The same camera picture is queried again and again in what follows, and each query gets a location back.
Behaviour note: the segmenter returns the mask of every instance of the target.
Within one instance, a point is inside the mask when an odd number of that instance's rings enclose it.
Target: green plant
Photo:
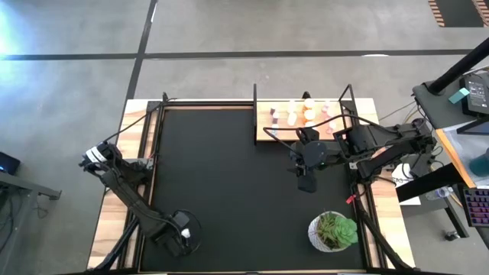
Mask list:
[[[317,227],[321,241],[329,248],[346,248],[358,242],[357,224],[333,213],[321,215]]]

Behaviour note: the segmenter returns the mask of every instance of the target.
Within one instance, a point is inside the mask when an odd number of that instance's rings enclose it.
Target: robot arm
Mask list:
[[[134,213],[144,236],[163,245],[175,257],[196,249],[198,241],[193,233],[198,228],[192,226],[185,212],[176,211],[172,215],[160,212],[150,207],[138,193],[138,186],[149,187],[151,180],[151,171],[141,162],[123,160],[114,144],[102,142],[89,149],[79,165],[97,176]]]

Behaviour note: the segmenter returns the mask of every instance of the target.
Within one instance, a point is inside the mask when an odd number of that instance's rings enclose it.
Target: wooden table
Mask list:
[[[288,102],[289,99],[263,99],[258,101],[282,101]],[[122,119],[121,129],[127,127],[132,122],[136,121],[141,116],[145,115],[147,103],[152,101],[149,99],[132,99],[128,100],[124,117]],[[316,101],[335,101],[334,99],[316,99]],[[359,116],[366,118],[370,121],[378,123],[377,112],[375,111],[375,105],[373,99],[355,99],[357,111]],[[141,133],[143,131],[144,120],[139,121],[136,125],[129,128],[127,131],[120,134],[117,146],[122,152],[124,158],[137,158],[139,145],[141,142]],[[149,157],[151,151],[151,144],[153,139],[154,128],[156,124],[156,115],[152,116],[149,135],[147,138],[147,147],[144,152],[144,157]],[[403,215],[400,210],[399,201],[397,200],[397,193],[392,183],[377,180],[371,185],[372,193],[374,197],[374,204],[377,210],[377,218],[382,231],[382,234],[387,239],[391,247],[400,255],[404,262],[414,267],[413,254],[411,252],[409,239],[407,237],[406,228],[404,226]],[[366,198],[362,197],[364,207],[368,207],[366,204]],[[100,211],[99,222],[97,224],[95,237],[92,244],[92,250],[89,256],[89,262],[87,268],[96,267],[105,258],[106,254],[112,249],[115,242],[121,236],[124,230],[125,217],[127,208],[125,205],[115,196],[112,192],[109,192],[103,199],[102,208]],[[127,259],[132,259],[134,250],[135,232],[128,246]],[[372,256],[372,266],[379,267],[379,259],[377,258],[377,248],[373,236],[367,229],[367,238],[369,243],[369,250]],[[126,261],[126,267],[131,267],[131,260]]]

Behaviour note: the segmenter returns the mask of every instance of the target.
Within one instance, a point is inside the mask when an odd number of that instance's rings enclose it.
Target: gray floor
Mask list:
[[[0,0],[0,54],[135,53],[149,0]],[[484,28],[440,28],[427,0],[166,0],[158,3],[147,52],[226,50],[425,50],[474,47]],[[145,60],[136,99],[337,97],[351,83],[374,98],[379,117],[412,101],[410,90],[460,56]],[[20,176],[63,190],[40,199],[11,273],[84,270],[102,186],[80,155],[116,131],[133,60],[0,61],[0,151],[19,158]],[[404,109],[382,121],[403,120]],[[445,242],[444,212],[406,219],[416,265],[486,274],[477,233]]]

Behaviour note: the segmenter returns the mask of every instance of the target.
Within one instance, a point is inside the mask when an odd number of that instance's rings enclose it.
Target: black stand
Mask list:
[[[445,165],[431,173],[421,176],[415,180],[412,180],[403,186],[397,187],[397,197],[399,202],[403,202],[408,199],[412,199],[417,196],[421,196],[427,192],[442,188],[444,186],[452,186],[455,184],[464,184],[464,180],[458,173],[457,169],[452,163]],[[447,207],[445,207],[446,214],[449,216],[457,234],[460,238],[468,238],[469,235],[465,226],[461,223],[457,213],[452,207],[452,203],[448,198],[445,198]]]

